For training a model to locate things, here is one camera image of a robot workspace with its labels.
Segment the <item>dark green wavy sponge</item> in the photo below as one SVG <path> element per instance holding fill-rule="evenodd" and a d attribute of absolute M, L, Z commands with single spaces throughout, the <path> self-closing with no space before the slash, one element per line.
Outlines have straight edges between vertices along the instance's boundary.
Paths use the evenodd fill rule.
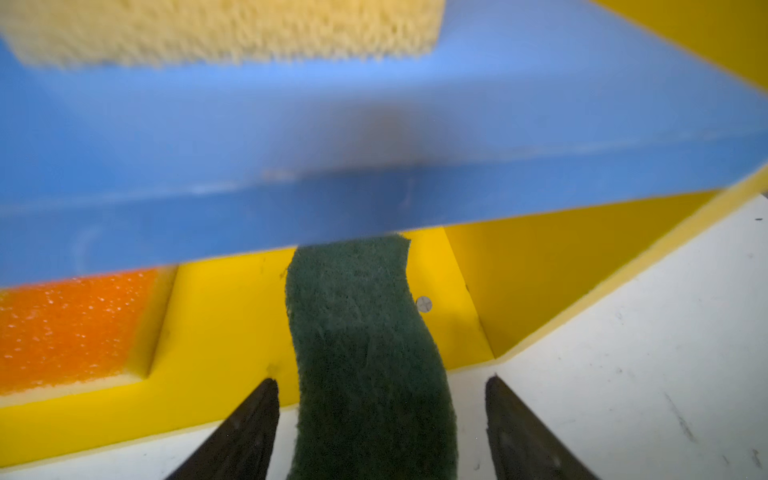
<path fill-rule="evenodd" d="M 298 248 L 285 303 L 299 378 L 293 479 L 453 479 L 457 424 L 399 235 Z"/>

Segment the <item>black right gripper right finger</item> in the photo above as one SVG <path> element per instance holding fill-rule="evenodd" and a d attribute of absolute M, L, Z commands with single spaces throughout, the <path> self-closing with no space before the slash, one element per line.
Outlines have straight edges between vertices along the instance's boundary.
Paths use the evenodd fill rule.
<path fill-rule="evenodd" d="M 497 479 L 597 479 L 498 376 L 486 382 L 485 410 Z"/>

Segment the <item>yellow sponge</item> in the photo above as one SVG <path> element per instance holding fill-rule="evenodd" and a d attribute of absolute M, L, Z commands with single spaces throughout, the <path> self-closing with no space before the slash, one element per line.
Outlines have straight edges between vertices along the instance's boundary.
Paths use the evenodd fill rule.
<path fill-rule="evenodd" d="M 33 66 L 166 66 L 419 56 L 443 1 L 4 1 L 1 38 Z"/>

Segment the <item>orange sponge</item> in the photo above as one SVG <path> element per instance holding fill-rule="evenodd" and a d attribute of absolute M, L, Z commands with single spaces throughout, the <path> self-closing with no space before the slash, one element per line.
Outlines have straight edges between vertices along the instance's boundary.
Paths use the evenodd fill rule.
<path fill-rule="evenodd" d="M 1 292 L 1 405 L 146 379 L 177 270 L 161 267 Z"/>

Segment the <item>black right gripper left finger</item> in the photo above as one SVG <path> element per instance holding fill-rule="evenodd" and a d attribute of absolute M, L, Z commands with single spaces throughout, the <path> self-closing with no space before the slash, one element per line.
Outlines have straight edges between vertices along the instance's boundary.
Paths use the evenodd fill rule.
<path fill-rule="evenodd" d="M 279 417 L 278 383 L 267 378 L 167 479 L 264 480 Z"/>

